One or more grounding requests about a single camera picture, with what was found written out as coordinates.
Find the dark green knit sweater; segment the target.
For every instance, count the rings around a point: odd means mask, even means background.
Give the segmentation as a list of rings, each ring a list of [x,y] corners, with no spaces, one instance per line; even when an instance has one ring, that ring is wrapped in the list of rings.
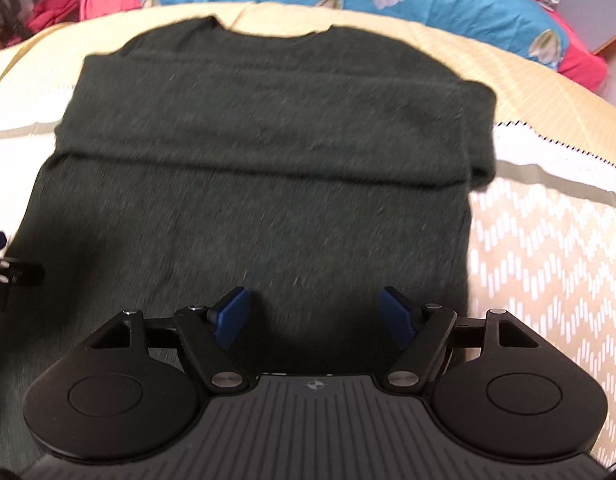
[[[88,56],[9,249],[46,278],[0,315],[0,466],[35,458],[30,383],[121,310],[160,318],[249,287],[235,360],[298,374],[393,362],[385,286],[464,311],[495,103],[346,27],[265,38],[202,18]]]

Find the pink bags on floor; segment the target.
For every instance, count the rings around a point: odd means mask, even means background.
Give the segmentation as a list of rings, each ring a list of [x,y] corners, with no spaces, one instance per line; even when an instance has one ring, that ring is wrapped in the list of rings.
[[[78,22],[79,8],[79,0],[41,0],[23,24],[13,27],[13,39],[26,40],[54,25]]]

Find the patterned beige yellow bedspread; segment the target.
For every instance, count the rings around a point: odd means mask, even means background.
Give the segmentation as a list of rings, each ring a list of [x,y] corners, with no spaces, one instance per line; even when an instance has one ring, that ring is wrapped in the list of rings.
[[[258,36],[364,29],[495,91],[498,175],[472,196],[470,312],[509,310],[604,387],[609,413],[594,452],[615,463],[616,107],[489,44],[397,18],[271,2],[164,6],[51,27],[0,51],[0,231],[20,225],[84,58],[207,15]]]

